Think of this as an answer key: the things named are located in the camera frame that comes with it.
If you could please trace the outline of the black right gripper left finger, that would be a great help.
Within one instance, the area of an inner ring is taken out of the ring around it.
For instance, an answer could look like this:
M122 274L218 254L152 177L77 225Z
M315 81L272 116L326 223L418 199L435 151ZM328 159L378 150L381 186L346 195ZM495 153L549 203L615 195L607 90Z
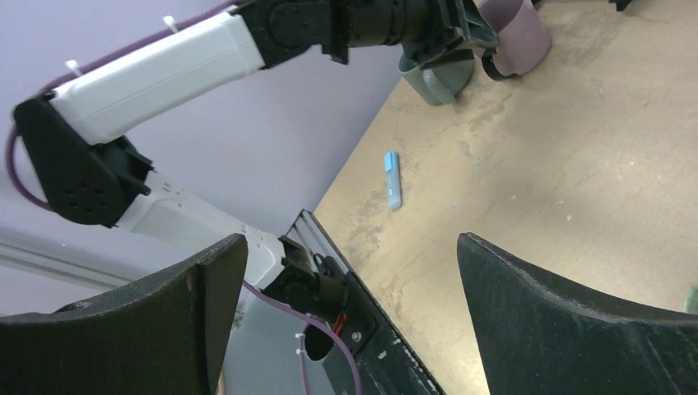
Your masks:
M247 257L231 235L50 314L2 318L2 393L213 394Z

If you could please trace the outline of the purple mug black handle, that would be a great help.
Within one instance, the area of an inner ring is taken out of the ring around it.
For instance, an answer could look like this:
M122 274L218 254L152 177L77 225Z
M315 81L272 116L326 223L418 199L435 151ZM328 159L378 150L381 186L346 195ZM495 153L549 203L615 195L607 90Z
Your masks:
M551 34L533 1L485 1L479 11L499 39L496 48L480 52L483 70L490 79L503 81L521 77L549 53Z

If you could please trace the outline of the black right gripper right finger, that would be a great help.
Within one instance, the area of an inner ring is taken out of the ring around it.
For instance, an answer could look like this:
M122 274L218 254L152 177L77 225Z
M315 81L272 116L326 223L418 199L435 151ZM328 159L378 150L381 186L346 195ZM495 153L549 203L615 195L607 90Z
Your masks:
M473 233L457 258L491 393L696 393L694 314L603 293Z

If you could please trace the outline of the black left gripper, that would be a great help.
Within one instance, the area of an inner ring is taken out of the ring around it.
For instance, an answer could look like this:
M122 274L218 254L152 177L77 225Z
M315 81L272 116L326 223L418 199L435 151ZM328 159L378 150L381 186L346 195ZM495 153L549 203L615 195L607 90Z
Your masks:
M348 63L348 49L403 48L418 65L445 65L473 58L477 50L496 49L496 31L473 1L331 1L331 39L324 52Z

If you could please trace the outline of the grey-green ceramic mug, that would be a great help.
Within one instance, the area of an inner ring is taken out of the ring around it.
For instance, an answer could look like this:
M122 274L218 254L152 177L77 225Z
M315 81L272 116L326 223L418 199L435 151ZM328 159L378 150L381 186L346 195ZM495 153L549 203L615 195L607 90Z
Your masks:
M432 106L452 104L472 79L475 63L468 59L437 67L420 68L402 55L398 70L403 80Z

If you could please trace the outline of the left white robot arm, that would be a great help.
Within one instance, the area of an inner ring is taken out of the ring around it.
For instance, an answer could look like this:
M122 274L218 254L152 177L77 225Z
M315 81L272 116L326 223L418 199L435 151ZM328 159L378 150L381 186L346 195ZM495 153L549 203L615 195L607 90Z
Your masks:
M317 45L347 63L355 47L401 45L420 67L493 53L496 30L472 1L229 1L80 67L18 104L22 141L45 208L196 253L231 234L248 243L247 282L333 321L347 288L315 272L305 249L247 226L173 185L127 139L137 125Z

